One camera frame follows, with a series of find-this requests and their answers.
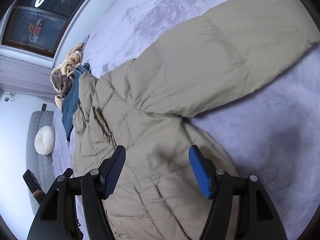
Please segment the folded blue jeans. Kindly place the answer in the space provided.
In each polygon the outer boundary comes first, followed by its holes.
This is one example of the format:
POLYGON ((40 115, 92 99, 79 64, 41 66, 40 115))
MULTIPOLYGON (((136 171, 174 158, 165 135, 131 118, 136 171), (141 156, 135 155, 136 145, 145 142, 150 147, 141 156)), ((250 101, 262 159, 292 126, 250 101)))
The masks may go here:
POLYGON ((79 99, 79 79, 84 73, 90 73, 90 64, 84 63, 74 70, 74 81, 71 90, 62 103, 62 124, 65 129, 66 139, 70 141, 73 129, 73 115, 80 105, 79 99))

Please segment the lavender plush bed blanket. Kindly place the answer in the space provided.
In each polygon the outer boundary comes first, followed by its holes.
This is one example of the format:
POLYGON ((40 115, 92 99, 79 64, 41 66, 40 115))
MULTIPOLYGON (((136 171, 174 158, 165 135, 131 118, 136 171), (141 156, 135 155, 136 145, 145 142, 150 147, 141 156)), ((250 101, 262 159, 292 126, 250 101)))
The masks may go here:
MULTIPOLYGON (((100 78, 174 27, 227 1, 117 0, 91 32, 83 61, 100 78)), ((270 83, 187 122, 224 149, 234 176, 256 174, 262 180, 288 238, 296 239, 319 204, 319 42, 270 83)), ((60 114, 54 125, 58 176, 72 168, 75 129, 67 141, 60 114)))

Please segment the grey curtain left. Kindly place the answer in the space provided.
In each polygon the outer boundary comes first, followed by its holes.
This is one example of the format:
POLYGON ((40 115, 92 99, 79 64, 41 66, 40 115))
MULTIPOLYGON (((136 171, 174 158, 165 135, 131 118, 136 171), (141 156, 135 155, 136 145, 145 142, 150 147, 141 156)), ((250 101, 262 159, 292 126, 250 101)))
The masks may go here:
POLYGON ((50 81, 51 72, 43 66, 1 56, 1 89, 54 103, 56 91, 50 81))

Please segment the dark framed window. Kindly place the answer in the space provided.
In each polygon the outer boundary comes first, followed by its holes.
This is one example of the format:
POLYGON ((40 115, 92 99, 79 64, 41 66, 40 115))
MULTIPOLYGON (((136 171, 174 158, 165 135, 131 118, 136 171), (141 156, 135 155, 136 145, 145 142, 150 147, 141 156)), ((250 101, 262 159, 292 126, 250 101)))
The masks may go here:
POLYGON ((85 0, 17 0, 6 23, 2 44, 53 58, 85 0))

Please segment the brown and striped clothes pile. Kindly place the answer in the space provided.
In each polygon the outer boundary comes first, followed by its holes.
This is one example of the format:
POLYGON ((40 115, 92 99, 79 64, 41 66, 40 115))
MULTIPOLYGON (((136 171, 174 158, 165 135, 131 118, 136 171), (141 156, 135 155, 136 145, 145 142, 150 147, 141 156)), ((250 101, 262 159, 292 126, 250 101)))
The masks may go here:
POLYGON ((71 78, 74 77, 75 68, 80 66, 82 61, 83 43, 78 43, 67 54, 62 63, 57 65, 50 74, 50 81, 56 91, 54 98, 55 105, 62 110, 62 103, 72 87, 71 78))

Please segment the beige puffer jacket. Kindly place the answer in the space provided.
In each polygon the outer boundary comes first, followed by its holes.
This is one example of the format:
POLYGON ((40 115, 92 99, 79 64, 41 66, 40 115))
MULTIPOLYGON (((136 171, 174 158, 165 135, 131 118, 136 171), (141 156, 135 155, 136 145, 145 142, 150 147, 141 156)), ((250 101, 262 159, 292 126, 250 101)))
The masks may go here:
POLYGON ((200 193, 189 147, 232 175, 233 163, 188 118, 255 92, 319 42, 300 0, 228 0, 159 37, 96 78, 81 75, 73 116, 74 172, 126 149, 103 214, 115 239, 198 239, 211 202, 200 193))

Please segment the grey quilted headboard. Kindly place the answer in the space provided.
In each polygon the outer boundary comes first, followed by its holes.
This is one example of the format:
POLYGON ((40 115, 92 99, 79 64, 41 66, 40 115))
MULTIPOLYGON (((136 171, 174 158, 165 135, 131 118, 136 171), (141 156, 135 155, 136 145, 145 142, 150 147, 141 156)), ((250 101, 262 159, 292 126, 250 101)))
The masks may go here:
POLYGON ((34 141, 38 131, 43 126, 53 126, 53 111, 35 111, 30 117, 27 143, 26 143, 26 168, 30 170, 37 181, 39 182, 42 190, 47 193, 55 180, 52 156, 40 155, 36 152, 34 141))

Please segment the round white pleated cushion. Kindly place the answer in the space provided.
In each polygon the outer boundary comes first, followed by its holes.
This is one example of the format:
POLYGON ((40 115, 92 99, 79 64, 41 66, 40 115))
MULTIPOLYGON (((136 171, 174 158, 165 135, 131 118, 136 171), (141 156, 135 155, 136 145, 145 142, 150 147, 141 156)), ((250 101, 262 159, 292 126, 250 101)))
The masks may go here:
POLYGON ((43 126, 36 134, 34 147, 38 154, 47 156, 52 153, 55 145, 55 131, 52 126, 43 126))

